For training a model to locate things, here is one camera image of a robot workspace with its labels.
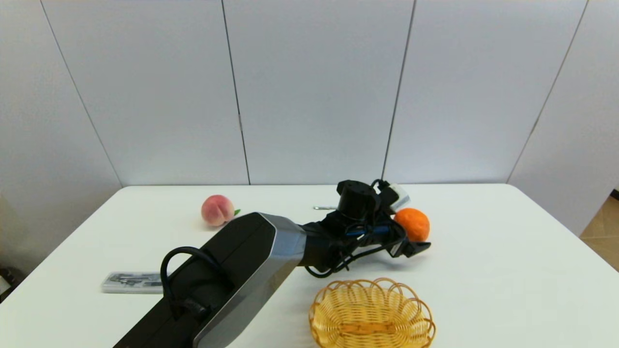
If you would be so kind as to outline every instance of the wicker basket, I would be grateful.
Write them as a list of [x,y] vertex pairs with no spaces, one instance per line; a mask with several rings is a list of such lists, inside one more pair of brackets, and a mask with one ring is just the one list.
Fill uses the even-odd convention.
[[309,325],[322,348],[422,348],[436,333],[426,304],[387,278],[330,283],[316,295]]

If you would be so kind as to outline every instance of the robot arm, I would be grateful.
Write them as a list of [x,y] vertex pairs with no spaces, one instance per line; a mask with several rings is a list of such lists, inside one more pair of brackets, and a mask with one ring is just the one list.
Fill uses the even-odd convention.
[[[390,217],[408,196],[377,182],[380,194],[373,185],[340,182],[338,209],[320,222],[299,226],[252,213],[231,221],[200,249],[171,251],[162,264],[163,298],[115,347],[224,348],[297,266],[327,277],[381,250],[410,257],[429,248],[430,243],[408,241]],[[353,254],[370,245],[377,247]],[[178,253],[192,257],[168,277],[167,262]]]

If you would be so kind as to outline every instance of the orange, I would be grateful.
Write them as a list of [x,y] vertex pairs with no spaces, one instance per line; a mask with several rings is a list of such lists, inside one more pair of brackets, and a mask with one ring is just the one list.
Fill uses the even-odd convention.
[[428,239],[430,220],[417,209],[404,208],[396,213],[394,220],[406,230],[410,241],[425,241]]

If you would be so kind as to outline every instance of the panel seam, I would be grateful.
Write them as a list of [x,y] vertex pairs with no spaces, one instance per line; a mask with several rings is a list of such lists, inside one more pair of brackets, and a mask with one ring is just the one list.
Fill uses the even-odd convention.
[[542,117],[542,113],[543,113],[544,109],[546,108],[546,103],[548,103],[548,99],[550,99],[550,95],[552,94],[552,91],[555,88],[556,81],[559,79],[559,75],[561,74],[561,70],[563,69],[563,65],[565,64],[565,61],[568,58],[569,51],[572,49],[572,44],[574,43],[574,39],[576,38],[576,34],[578,33],[578,29],[580,28],[580,24],[582,22],[582,18],[584,17],[584,13],[587,11],[587,6],[588,5],[589,5],[589,0],[587,0],[587,2],[585,2],[585,4],[584,4],[584,7],[582,9],[582,13],[581,13],[580,19],[578,20],[578,24],[576,24],[576,29],[574,30],[574,35],[572,35],[572,39],[569,41],[568,49],[567,49],[567,51],[565,51],[565,55],[563,56],[563,60],[561,61],[561,65],[559,65],[559,70],[556,72],[555,80],[552,82],[552,85],[550,86],[550,90],[548,91],[548,95],[546,95],[546,99],[544,100],[544,102],[542,104],[542,108],[540,109],[540,112],[537,115],[537,118],[535,119],[535,123],[533,124],[533,127],[531,128],[531,132],[529,133],[529,136],[527,137],[527,140],[524,142],[522,150],[520,151],[520,154],[518,155],[518,158],[516,159],[516,163],[514,163],[514,167],[511,169],[511,172],[509,173],[509,176],[507,177],[506,183],[509,183],[509,181],[511,180],[512,175],[514,175],[514,172],[516,171],[516,167],[518,166],[518,162],[520,162],[520,159],[521,159],[522,155],[524,154],[524,149],[527,148],[527,145],[529,144],[529,141],[531,140],[531,136],[533,135],[533,132],[535,131],[535,128],[537,127],[537,123],[540,121],[540,118]]
[[118,172],[116,171],[116,168],[114,167],[114,163],[112,163],[112,160],[110,159],[110,155],[108,154],[108,151],[105,149],[105,146],[103,145],[103,141],[101,140],[101,136],[99,135],[99,132],[97,131],[97,128],[95,127],[95,123],[92,121],[92,117],[90,117],[90,113],[88,111],[88,108],[86,107],[86,103],[84,103],[84,99],[82,98],[82,94],[79,92],[79,89],[77,88],[77,84],[75,82],[75,79],[73,78],[73,75],[71,74],[71,70],[69,69],[69,65],[67,64],[67,60],[64,58],[63,51],[60,48],[60,44],[58,43],[58,39],[56,38],[56,33],[54,33],[54,28],[51,26],[50,18],[47,16],[47,11],[45,11],[45,6],[43,5],[43,0],[39,0],[39,3],[41,4],[41,8],[43,8],[43,13],[45,15],[45,19],[47,20],[47,24],[50,26],[51,35],[54,37],[54,41],[56,42],[56,47],[58,47],[58,51],[60,52],[60,57],[62,57],[62,59],[63,59],[64,66],[67,68],[67,72],[69,73],[69,77],[71,78],[71,82],[73,83],[73,88],[76,89],[77,96],[79,97],[79,100],[82,103],[82,107],[84,108],[84,111],[86,112],[86,116],[88,116],[88,120],[90,121],[90,125],[92,126],[92,129],[95,131],[95,134],[97,135],[97,139],[99,140],[99,143],[101,144],[101,148],[103,149],[103,153],[105,153],[105,157],[107,157],[108,162],[110,163],[110,166],[112,167],[112,170],[114,171],[114,175],[116,175],[116,179],[118,180],[118,183],[120,184],[120,187],[123,188],[124,187],[123,182],[120,180],[120,177],[118,176]]
[[400,88],[402,87],[402,77],[404,76],[404,66],[406,64],[406,56],[409,52],[410,33],[413,29],[413,18],[415,17],[416,7],[417,7],[417,0],[413,0],[413,9],[410,11],[409,32],[406,35],[406,45],[404,46],[404,57],[402,58],[402,67],[400,69],[400,79],[397,82],[396,102],[393,106],[393,114],[391,115],[391,127],[389,128],[389,137],[387,139],[387,149],[385,150],[385,158],[383,162],[383,172],[381,173],[381,179],[384,179],[385,170],[387,169],[387,157],[389,155],[389,146],[391,145],[391,134],[393,133],[393,125],[396,120],[397,101],[400,97]]
[[234,65],[232,64],[232,48],[230,46],[230,35],[228,34],[228,22],[226,20],[226,8],[223,5],[222,0],[222,14],[223,14],[223,26],[226,29],[226,41],[228,42],[228,55],[230,57],[230,70],[232,70],[232,83],[234,85],[234,96],[236,99],[236,111],[238,115],[238,127],[241,131],[241,142],[243,143],[243,155],[245,156],[245,169],[247,170],[247,184],[251,185],[251,179],[249,178],[249,162],[247,161],[247,149],[245,147],[245,135],[243,134],[243,122],[241,120],[241,107],[238,103],[238,92],[236,90],[236,77],[234,73]]

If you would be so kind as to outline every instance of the white wall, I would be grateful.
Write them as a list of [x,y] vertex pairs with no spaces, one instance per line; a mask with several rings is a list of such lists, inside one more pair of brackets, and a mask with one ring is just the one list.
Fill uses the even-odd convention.
[[504,183],[586,0],[417,0],[385,178]]
[[[412,0],[43,5],[0,2],[0,262],[26,271],[121,183],[505,182],[585,0],[418,0],[412,27]],[[619,182],[617,6],[589,2],[509,180],[576,233]]]
[[31,271],[118,189],[41,4],[0,2],[0,263]]
[[412,4],[224,1],[252,184],[381,176]]
[[220,1],[43,1],[123,185],[247,184]]
[[580,235],[619,182],[619,2],[589,1],[509,183]]

